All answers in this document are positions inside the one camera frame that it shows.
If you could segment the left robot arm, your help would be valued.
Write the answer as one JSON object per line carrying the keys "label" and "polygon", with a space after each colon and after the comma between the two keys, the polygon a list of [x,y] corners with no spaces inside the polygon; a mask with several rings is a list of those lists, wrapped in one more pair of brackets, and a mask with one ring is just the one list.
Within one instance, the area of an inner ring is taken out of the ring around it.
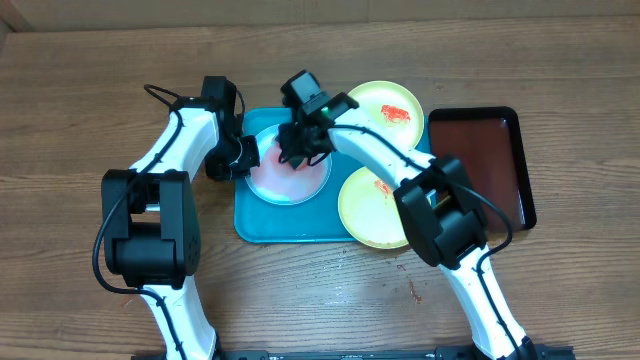
{"label": "left robot arm", "polygon": [[201,168],[226,181],[257,164],[242,133],[241,95],[164,98],[168,122],[146,154],[101,182],[102,223],[92,270],[107,291],[141,298],[165,342],[166,359],[212,359],[218,340],[195,281],[201,229],[192,182]]}

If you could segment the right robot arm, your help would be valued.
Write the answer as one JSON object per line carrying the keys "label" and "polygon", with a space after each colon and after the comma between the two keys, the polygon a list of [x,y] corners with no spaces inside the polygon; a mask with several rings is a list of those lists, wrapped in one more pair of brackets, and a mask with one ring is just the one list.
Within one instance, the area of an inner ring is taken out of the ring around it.
{"label": "right robot arm", "polygon": [[280,162],[298,164],[337,152],[372,171],[392,192],[414,252],[447,278],[469,322],[475,350],[487,359],[534,359],[533,341],[512,315],[490,256],[484,210],[460,161],[407,149],[345,93],[289,92],[292,120],[279,128]]}

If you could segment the light blue plate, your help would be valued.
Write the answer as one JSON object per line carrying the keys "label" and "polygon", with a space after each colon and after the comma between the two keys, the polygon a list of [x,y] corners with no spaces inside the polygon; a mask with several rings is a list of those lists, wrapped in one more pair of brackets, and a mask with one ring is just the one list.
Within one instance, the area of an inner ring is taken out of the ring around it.
{"label": "light blue plate", "polygon": [[332,158],[328,156],[315,166],[306,161],[294,170],[289,163],[278,162],[281,154],[276,141],[278,125],[272,125],[256,135],[259,166],[250,170],[249,188],[262,200],[275,205],[295,205],[305,202],[328,182]]}

